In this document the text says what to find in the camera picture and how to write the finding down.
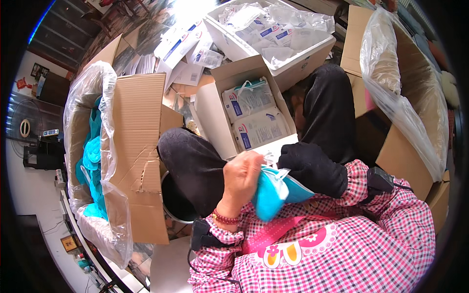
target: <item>woman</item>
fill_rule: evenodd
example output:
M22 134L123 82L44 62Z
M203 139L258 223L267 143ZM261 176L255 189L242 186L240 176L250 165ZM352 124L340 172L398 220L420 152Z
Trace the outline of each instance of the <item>woman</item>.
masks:
M392 192L368 194L368 166L353 152L347 75L323 65L309 88L295 111L302 140L282 147L279 168L316 194L285 205L270 223L250 203L261 155L244 152L227 163L185 129L162 135L161 160L228 246L195 252L194 292L409 292L430 266L435 234L427 204L400 179Z

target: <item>white wall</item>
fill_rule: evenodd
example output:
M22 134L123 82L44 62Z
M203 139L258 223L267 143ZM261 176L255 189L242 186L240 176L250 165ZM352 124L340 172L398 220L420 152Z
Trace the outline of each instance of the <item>white wall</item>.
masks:
M62 221L60 193L54 186L54 170L36 170L25 168L23 159L18 157L9 139L5 143L8 181L18 215L35 214L42 231L54 227ZM70 235L64 223L44 235L49 252L62 276L77 293L85 291L88 275L85 274L73 256L66 253L60 238ZM90 293L99 290L90 281Z
M25 77L25 81L27 84L34 85L36 83L36 80L34 79L33 76L31 76L31 71L32 71L32 67L34 66L34 63L42 65L45 68L48 68L50 72L55 73L59 76L62 76L62 77L67 76L68 70L66 70L65 68L62 68L59 65L56 65L42 57L39 57L34 53L26 51L24 53L23 60L21 60L21 64L20 64L20 67L18 68L18 72L16 73L15 81ZM16 87L16 83L13 83L12 91L19 92L19 93L22 93L23 95L32 97L31 89L29 89L28 87L25 87L18 91L18 88Z

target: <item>plastic liner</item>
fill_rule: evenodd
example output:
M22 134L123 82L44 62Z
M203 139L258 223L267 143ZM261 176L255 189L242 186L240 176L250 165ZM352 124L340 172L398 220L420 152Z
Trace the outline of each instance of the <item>plastic liner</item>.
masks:
M412 64L403 64L399 69L393 24L411 41L391 13L383 8L373 12L360 50L363 82L375 104L415 148L433 181L441 181L448 146L445 97L434 67L419 49L402 52L413 59ZM401 84L401 76L407 86ZM407 97L401 95L401 86Z
M115 150L113 97L117 75L109 63L98 61L91 64L70 86L64 109L64 145L68 172L68 195L70 207L75 213L83 236L91 241L104 256L124 269L133 252L132 231L128 198L109 180L115 173L117 152ZM76 178L76 164L83 156L83 143L90 131L88 123L96 99L102 95L101 111L101 185L106 197L106 210L110 222L98 217L83 215L84 208L92 202L88 186Z

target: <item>pile of teal masks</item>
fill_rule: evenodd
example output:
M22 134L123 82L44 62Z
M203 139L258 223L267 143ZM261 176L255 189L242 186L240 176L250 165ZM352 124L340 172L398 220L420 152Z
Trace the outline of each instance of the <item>pile of teal masks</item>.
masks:
M91 110L90 132L83 145L83 158L76 164L76 178L80 184L90 187L93 203L89 204L83 214L87 217L104 218L108 221L106 203L101 187L101 111L98 109L100 96Z
M256 215L264 222L271 221L286 203L302 203L314 192L288 175L289 169L274 169L262 165L257 191L252 198Z

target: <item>teal face mask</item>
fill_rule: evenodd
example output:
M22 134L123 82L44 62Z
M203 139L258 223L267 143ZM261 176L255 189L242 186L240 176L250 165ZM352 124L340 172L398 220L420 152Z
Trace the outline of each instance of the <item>teal face mask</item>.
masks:
M257 191L252 199L256 215L264 222L272 220L285 203L302 203L314 192L288 175L289 169L273 169L262 165Z

